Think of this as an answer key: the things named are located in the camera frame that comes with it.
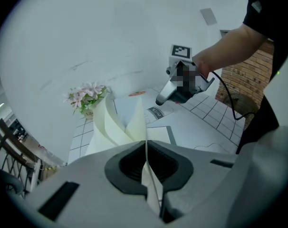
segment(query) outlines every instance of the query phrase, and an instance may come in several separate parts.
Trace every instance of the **person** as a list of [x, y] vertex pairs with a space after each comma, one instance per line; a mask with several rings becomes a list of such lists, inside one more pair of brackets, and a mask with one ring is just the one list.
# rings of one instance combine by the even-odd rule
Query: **person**
[[[212, 47], [195, 55], [192, 60], [207, 78], [216, 69], [246, 60], [268, 38], [274, 42], [271, 80], [288, 56], [288, 0], [248, 0], [243, 24], [231, 30]], [[240, 152], [244, 144], [256, 142], [277, 127], [275, 114], [266, 97], [263, 97], [260, 109], [242, 134], [236, 153]]]

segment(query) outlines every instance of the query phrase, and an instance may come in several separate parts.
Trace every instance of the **black pants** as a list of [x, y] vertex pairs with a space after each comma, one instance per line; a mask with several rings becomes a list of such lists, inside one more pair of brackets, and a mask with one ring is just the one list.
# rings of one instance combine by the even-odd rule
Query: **black pants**
[[263, 97], [260, 109], [249, 124], [248, 128], [243, 132], [236, 154], [239, 154], [241, 148], [246, 143], [256, 142], [260, 137], [279, 126], [276, 116], [267, 101]]

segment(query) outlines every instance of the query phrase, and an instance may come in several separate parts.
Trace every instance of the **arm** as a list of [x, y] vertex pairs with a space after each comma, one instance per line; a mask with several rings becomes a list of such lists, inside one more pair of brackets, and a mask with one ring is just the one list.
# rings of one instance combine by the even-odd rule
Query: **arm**
[[215, 45], [199, 52], [192, 60], [207, 78], [211, 71], [248, 59], [266, 40], [266, 36], [242, 24]]

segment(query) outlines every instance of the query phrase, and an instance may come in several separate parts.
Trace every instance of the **orange sticker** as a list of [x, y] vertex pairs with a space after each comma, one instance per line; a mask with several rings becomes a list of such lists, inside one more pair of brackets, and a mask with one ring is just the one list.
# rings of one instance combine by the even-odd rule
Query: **orange sticker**
[[135, 92], [133, 94], [130, 94], [129, 96], [136, 96], [136, 95], [143, 95], [143, 94], [145, 94], [145, 91]]

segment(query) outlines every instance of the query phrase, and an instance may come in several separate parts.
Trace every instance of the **black rectangular strip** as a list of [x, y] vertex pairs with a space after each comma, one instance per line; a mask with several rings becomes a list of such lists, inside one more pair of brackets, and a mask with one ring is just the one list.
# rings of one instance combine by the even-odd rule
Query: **black rectangular strip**
[[38, 211], [54, 221], [78, 187], [79, 184], [66, 181]]
[[212, 160], [211, 163], [215, 164], [215, 165], [227, 167], [227, 168], [232, 168], [234, 165], [233, 163], [226, 162], [226, 161], [220, 161], [220, 160]]

